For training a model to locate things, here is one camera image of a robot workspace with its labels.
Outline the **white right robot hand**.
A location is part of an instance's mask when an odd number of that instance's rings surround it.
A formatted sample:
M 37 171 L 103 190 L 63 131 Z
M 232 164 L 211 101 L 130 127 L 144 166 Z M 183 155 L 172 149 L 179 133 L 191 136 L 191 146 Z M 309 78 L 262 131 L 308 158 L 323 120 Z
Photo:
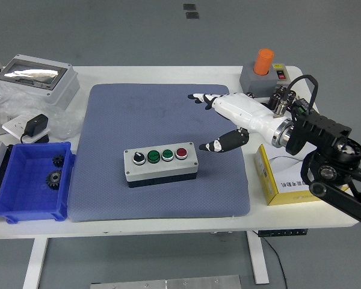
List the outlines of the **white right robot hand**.
M 251 133 L 260 134 L 264 140 L 276 147 L 286 146 L 284 135 L 292 126 L 292 120 L 274 113 L 260 102 L 243 93 L 226 95 L 194 93 L 188 99 L 195 103 L 205 103 L 206 110 L 214 109 L 217 114 L 231 121 L 236 129 L 219 138 L 199 146 L 200 150 L 228 152 L 248 143 Z

